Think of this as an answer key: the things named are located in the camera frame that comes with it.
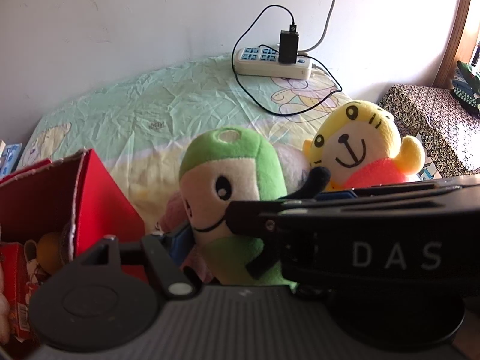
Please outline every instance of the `wooden door frame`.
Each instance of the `wooden door frame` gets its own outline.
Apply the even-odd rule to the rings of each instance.
[[[453,77],[453,71],[455,70],[457,60],[463,59],[459,57],[458,50],[461,48],[462,38],[465,38],[464,30],[467,18],[469,17],[470,2],[471,0],[459,0],[458,2],[457,15],[455,17],[452,33],[442,63],[438,69],[437,76],[433,82],[434,87],[451,88],[451,79]]]

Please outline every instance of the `cartoon bear print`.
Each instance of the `cartoon bear print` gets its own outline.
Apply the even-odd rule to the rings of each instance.
[[[70,128],[71,123],[67,122],[41,132],[30,146],[25,149],[21,161],[22,167],[27,167],[45,158],[50,158],[59,148]]]
[[[328,94],[336,90],[335,86],[328,86],[323,82],[304,79],[283,79],[272,77],[272,81],[283,89],[275,92],[271,99],[280,104],[281,114],[299,112],[318,104]],[[288,119],[295,123],[311,122],[327,116],[332,109],[338,107],[335,96],[328,97],[322,104],[306,114],[289,116]]]

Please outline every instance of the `black and beige patterned cloth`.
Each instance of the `black and beige patterned cloth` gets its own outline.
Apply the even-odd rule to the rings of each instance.
[[[450,90],[395,85],[378,104],[394,115],[400,135],[421,135],[442,177],[480,173],[480,120]]]

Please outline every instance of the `barcode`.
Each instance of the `barcode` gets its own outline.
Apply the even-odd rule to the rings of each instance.
[[[28,307],[25,304],[18,303],[18,322],[20,330],[25,332],[30,331],[30,324],[28,323]]]

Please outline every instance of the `white lettering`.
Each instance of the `white lettering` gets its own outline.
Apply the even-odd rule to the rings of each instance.
[[[359,248],[367,251],[367,258],[364,262],[359,262]],[[353,243],[353,266],[356,268],[366,268],[371,263],[371,246],[366,242],[355,241]]]
[[[385,269],[390,268],[392,264],[400,264],[403,270],[407,269],[407,264],[405,263],[405,258],[403,257],[402,248],[400,244],[397,242],[390,253],[390,257],[385,264]]]
[[[441,247],[442,247],[442,243],[441,242],[436,242],[436,241],[429,242],[428,244],[425,245],[425,247],[423,248],[423,256],[425,258],[433,260],[435,262],[433,264],[427,264],[426,262],[424,262],[421,265],[422,269],[424,269],[426,271],[433,271],[440,266],[440,263],[442,262],[442,259],[441,259],[440,255],[432,253],[430,251],[430,249],[431,248],[440,249]]]

